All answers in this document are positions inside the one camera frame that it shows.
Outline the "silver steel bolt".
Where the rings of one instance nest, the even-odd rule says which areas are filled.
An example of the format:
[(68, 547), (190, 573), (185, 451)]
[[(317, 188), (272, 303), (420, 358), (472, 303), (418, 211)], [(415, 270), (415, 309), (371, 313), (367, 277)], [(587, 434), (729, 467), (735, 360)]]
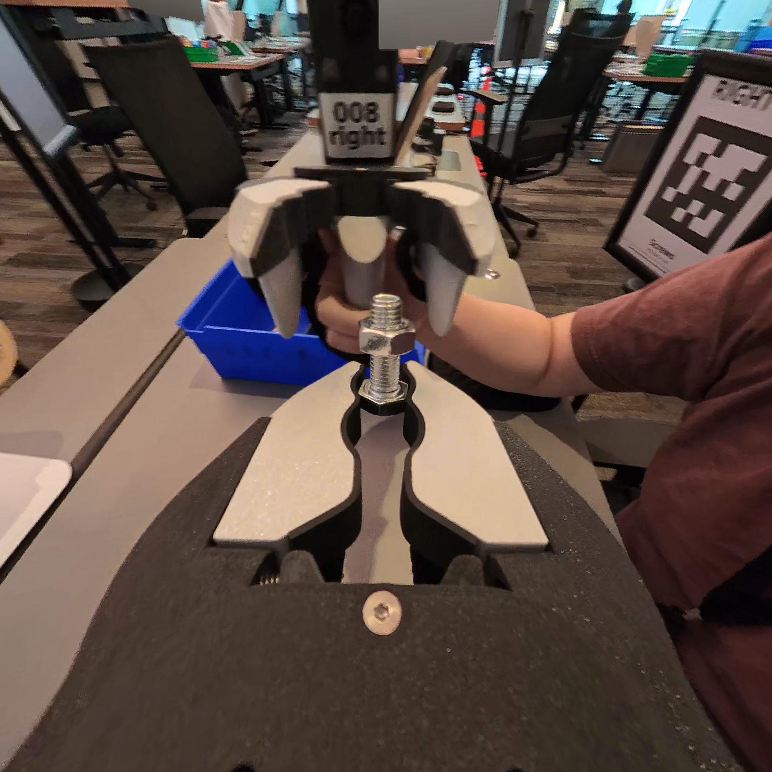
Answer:
[[(393, 329), (402, 320), (409, 321), (403, 317), (401, 298), (394, 294), (373, 296), (370, 315), (365, 319), (368, 318), (383, 330)], [(402, 356), (368, 356), (370, 376), (363, 381), (359, 394), (362, 408), (372, 415), (391, 416), (404, 410), (408, 385), (400, 380)]]

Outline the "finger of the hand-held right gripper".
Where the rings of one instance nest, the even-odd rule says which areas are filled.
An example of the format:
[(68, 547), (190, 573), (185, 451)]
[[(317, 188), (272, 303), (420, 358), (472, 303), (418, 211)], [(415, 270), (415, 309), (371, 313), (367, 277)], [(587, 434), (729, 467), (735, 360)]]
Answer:
[(260, 291), (276, 331), (290, 339), (300, 323), (301, 250), (333, 220), (325, 180), (270, 178), (246, 183), (229, 208), (229, 249), (238, 273)]
[(496, 250), (499, 230), (488, 198), (449, 181), (396, 181), (392, 220), (414, 243), (414, 258), (400, 268), (423, 283), (430, 328), (445, 337), (468, 277), (485, 275)]

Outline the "framed marker sign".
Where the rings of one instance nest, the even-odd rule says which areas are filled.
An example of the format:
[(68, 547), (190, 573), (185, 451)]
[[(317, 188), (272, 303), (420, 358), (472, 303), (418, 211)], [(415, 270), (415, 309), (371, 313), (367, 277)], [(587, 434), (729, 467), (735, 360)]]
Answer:
[(634, 292), (770, 234), (771, 59), (701, 53), (604, 250)]

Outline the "black office chair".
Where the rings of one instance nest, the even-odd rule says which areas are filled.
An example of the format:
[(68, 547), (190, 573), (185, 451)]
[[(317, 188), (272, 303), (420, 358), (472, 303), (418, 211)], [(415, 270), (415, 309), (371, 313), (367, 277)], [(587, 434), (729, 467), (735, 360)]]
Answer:
[(227, 214), (248, 179), (235, 132), (208, 96), (179, 39), (85, 45), (107, 95), (162, 172), (189, 238)]
[(486, 174), (494, 215), (513, 241), (512, 259), (518, 257), (521, 247), (512, 220), (527, 226), (529, 238), (536, 236), (539, 222), (506, 206), (503, 187), (558, 176), (565, 169), (581, 112), (629, 31), (630, 5), (622, 2), (616, 14), (585, 8), (575, 11), (561, 30), (556, 51), (516, 127), (507, 129), (505, 117), (499, 132), (471, 140), (472, 151)]

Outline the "grey monitor on pole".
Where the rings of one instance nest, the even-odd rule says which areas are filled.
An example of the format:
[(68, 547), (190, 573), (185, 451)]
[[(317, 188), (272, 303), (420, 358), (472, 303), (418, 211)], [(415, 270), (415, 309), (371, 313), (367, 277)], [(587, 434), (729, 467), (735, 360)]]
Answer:
[(501, 1), (499, 4), (492, 67), (495, 70), (514, 70), (496, 144), (499, 155), (504, 152), (519, 72), (526, 60), (541, 60), (543, 57), (551, 5), (552, 1)]

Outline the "grey cabinet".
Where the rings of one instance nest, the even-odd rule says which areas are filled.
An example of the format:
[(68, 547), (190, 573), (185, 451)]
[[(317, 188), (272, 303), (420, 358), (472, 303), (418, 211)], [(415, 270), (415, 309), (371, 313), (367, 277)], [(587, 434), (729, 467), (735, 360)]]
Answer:
[(605, 148), (601, 170), (608, 175), (638, 176), (662, 130), (662, 125), (652, 122), (620, 123)]

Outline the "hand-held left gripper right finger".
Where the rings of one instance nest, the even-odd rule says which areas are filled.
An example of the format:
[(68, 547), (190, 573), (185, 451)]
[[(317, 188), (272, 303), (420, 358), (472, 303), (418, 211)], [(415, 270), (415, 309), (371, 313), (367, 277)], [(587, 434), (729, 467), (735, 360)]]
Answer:
[(491, 415), (454, 384), (409, 362), (400, 528), (415, 584), (439, 584), (458, 557), (486, 570), (500, 554), (549, 546)]

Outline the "silver hex nut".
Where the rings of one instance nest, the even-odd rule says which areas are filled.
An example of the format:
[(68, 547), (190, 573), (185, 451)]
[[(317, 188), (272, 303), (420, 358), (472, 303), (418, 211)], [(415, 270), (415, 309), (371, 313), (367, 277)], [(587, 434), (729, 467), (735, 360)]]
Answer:
[(402, 320), (393, 329), (383, 330), (376, 327), (372, 318), (359, 324), (359, 347), (363, 354), (370, 357), (402, 356), (414, 350), (415, 328)]

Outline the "person's right hand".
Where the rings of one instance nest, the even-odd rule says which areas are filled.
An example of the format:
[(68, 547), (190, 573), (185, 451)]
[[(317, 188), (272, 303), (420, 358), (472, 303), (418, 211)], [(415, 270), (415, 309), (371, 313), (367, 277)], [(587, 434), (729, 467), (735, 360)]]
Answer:
[[(326, 342), (344, 353), (361, 352), (359, 345), (359, 323), (369, 315), (359, 310), (345, 298), (343, 284), (343, 247), (339, 238), (330, 229), (319, 232), (320, 240), (328, 258), (324, 274), (320, 279), (316, 298), (316, 314), (325, 328)], [(385, 243), (385, 274), (382, 292), (399, 296), (403, 301), (403, 316), (415, 327), (417, 340), (431, 346), (435, 339), (429, 325), (428, 307), (415, 298), (398, 268), (396, 250), (398, 231), (388, 237)]]

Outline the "wooden desk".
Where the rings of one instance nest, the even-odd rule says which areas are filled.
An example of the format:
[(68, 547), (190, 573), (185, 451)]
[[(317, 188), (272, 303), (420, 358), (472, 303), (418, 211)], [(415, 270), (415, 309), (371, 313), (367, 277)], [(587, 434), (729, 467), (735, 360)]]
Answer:
[[(689, 74), (690, 72), (687, 72), (685, 76), (652, 76), (640, 71), (634, 72), (609, 66), (604, 70), (603, 78), (608, 87), (611, 87), (613, 83), (618, 84), (618, 88), (614, 92), (614, 97), (620, 100), (620, 110), (616, 121), (644, 121), (655, 94), (664, 94), (671, 99), (677, 98), (686, 84)], [(642, 91), (643, 96), (638, 106), (630, 106), (630, 94), (628, 94), (630, 88)]]
[(224, 56), (217, 61), (188, 60), (210, 101), (228, 120), (237, 119), (237, 109), (233, 106), (222, 79), (229, 75), (238, 78), (253, 87), (253, 97), (258, 114), (258, 128), (261, 130), (288, 130), (290, 125), (279, 119), (278, 103), (272, 101), (269, 80), (280, 78), (283, 88), (283, 111), (295, 110), (295, 94), (290, 79), (287, 56), (283, 53), (262, 53), (258, 55)]

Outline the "blue plastic bin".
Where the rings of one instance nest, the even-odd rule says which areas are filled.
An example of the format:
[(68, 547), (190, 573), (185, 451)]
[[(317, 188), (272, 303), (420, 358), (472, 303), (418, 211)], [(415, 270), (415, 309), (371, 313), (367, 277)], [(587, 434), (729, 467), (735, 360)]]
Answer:
[(223, 379), (305, 387), (346, 363), (313, 331), (303, 307), (290, 339), (275, 331), (265, 300), (232, 260), (188, 306), (178, 326)]

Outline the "white flat board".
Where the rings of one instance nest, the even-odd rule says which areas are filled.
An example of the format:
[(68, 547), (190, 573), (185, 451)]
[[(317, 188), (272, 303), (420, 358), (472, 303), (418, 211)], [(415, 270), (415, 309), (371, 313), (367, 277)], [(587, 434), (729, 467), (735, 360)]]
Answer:
[(1, 453), (1, 566), (64, 492), (71, 465), (61, 459)]

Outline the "screen on black stand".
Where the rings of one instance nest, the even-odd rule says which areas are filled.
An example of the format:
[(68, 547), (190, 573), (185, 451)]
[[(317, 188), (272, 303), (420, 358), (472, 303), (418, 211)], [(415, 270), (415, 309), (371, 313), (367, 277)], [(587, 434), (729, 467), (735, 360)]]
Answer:
[[(2, 9), (1, 25), (2, 106), (18, 127), (13, 130), (2, 120), (2, 139), (92, 265), (71, 288), (77, 303), (92, 313), (140, 273), (140, 265), (121, 263), (114, 249), (156, 246), (152, 238), (119, 236), (100, 197), (119, 185), (141, 194), (154, 210), (155, 201), (138, 183), (157, 180), (147, 175), (136, 179), (117, 165), (111, 148), (129, 130), (124, 126), (115, 131), (124, 122), (118, 108), (67, 113), (9, 10)], [(111, 173), (96, 180), (99, 191), (83, 180), (70, 158), (77, 144), (102, 147), (107, 156)]]

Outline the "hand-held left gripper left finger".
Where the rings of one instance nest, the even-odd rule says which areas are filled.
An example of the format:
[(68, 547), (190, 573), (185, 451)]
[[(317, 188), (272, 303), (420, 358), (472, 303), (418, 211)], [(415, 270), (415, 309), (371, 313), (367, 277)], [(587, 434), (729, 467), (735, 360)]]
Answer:
[(358, 389), (363, 366), (347, 363), (273, 413), (212, 535), (214, 544), (310, 553), (339, 583), (361, 531)]

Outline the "wood-backed printed sign on stand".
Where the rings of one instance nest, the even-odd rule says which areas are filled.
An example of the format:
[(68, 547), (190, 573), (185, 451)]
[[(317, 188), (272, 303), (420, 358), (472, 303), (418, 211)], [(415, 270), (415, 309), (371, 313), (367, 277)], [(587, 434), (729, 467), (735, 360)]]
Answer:
[(427, 74), (427, 77), (418, 84), (404, 120), (401, 122), (400, 132), (394, 148), (393, 166), (405, 166), (412, 140), (426, 117), (429, 103), (435, 95), (437, 87), (443, 81), (446, 71), (447, 66), (439, 66), (432, 74)]

